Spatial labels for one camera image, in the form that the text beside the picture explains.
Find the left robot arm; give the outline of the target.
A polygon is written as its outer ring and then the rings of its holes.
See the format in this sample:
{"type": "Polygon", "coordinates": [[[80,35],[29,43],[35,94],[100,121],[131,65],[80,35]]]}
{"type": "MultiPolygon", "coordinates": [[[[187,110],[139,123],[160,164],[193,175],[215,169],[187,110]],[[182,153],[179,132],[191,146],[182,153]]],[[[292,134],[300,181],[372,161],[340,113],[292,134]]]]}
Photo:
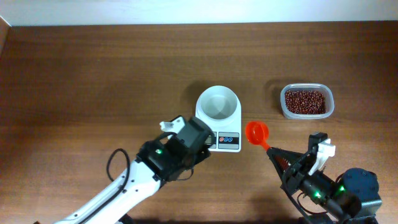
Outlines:
{"type": "Polygon", "coordinates": [[[136,157],[126,156],[126,169],[61,223],[130,223],[127,216],[137,204],[166,183],[181,180],[185,171],[210,156],[215,133],[202,120],[178,116],[160,123],[161,134],[145,142],[136,157]]]}

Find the orange measuring scoop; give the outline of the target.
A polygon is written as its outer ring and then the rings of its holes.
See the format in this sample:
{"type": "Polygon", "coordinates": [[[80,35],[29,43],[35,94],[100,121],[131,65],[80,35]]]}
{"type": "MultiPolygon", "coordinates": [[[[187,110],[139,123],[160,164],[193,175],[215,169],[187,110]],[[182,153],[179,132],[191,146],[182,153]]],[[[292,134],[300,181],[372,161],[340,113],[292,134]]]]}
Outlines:
{"type": "Polygon", "coordinates": [[[262,121],[250,121],[245,128],[246,139],[253,145],[261,146],[268,151],[270,145],[267,140],[269,138],[269,128],[262,121]]]}

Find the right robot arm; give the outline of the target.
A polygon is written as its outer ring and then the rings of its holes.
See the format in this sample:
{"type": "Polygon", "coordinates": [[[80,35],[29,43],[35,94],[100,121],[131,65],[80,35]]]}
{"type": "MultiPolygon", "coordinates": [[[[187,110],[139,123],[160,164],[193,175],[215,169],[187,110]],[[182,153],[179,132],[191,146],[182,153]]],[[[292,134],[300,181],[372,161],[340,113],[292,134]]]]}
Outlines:
{"type": "Polygon", "coordinates": [[[335,146],[326,133],[308,137],[305,153],[269,147],[266,153],[278,173],[285,192],[302,214],[300,223],[377,223],[382,205],[377,175],[350,168],[335,180],[323,172],[335,146]]]}

